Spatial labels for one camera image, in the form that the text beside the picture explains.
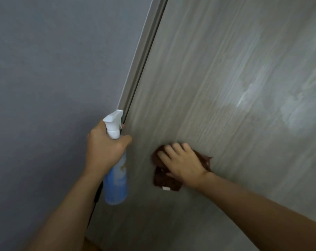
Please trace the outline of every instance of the person's right arm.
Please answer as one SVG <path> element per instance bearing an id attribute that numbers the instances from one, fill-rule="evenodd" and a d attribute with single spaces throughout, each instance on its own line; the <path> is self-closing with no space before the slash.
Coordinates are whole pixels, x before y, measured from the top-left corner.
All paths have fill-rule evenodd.
<path id="1" fill-rule="evenodd" d="M 213 201 L 260 250 L 316 250 L 316 222 L 207 172 L 188 144 L 158 156 L 173 177 Z"/>

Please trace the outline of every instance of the person's left hand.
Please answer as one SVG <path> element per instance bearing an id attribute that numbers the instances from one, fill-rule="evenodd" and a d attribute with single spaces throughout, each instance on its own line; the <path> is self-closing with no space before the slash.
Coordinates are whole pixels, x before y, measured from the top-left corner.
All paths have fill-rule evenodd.
<path id="1" fill-rule="evenodd" d="M 131 143 L 130 135 L 112 140 L 101 120 L 87 135 L 86 167 L 84 173 L 103 177 L 121 159 L 125 149 Z"/>

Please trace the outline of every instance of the cloth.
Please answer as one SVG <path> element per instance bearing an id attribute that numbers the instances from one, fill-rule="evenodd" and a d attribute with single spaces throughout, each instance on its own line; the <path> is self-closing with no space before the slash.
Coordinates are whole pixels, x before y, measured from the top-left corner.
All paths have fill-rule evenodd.
<path id="1" fill-rule="evenodd" d="M 152 154 L 151 160 L 152 163 L 156 166 L 153 184 L 158 187 L 167 187 L 174 191 L 179 191 L 182 187 L 182 183 L 177 181 L 173 177 L 166 175 L 170 171 L 168 170 L 167 166 L 160 160 L 157 153 L 159 151 L 165 152 L 165 145 L 160 145 Z M 194 151 L 198 159 L 200 160 L 202 166 L 207 171 L 211 172 L 210 170 L 210 159 L 212 157 L 205 156 L 197 151 Z"/>

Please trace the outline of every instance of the spray bottle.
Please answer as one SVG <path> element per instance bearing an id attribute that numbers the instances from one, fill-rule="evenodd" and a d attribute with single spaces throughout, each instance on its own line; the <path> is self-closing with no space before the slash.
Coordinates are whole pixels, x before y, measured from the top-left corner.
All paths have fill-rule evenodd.
<path id="1" fill-rule="evenodd" d="M 116 110 L 103 119 L 106 124 L 107 133 L 111 139 L 118 139 L 120 137 L 119 130 L 122 129 L 122 115 L 122 110 Z M 109 173 L 103 179 L 104 199 L 109 205 L 117 205 L 127 197 L 126 159 L 127 155 L 124 152 L 119 162 L 110 169 Z"/>

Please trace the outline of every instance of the person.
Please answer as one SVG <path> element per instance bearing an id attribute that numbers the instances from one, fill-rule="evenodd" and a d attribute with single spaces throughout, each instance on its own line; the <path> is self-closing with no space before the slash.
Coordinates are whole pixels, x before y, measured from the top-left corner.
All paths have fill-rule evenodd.
<path id="1" fill-rule="evenodd" d="M 111 140 L 100 121 L 87 136 L 86 166 L 27 251 L 80 250 L 95 193 L 132 138 Z M 316 250 L 316 222 L 206 171 L 187 143 L 158 156 L 171 175 L 214 202 L 260 250 Z"/>

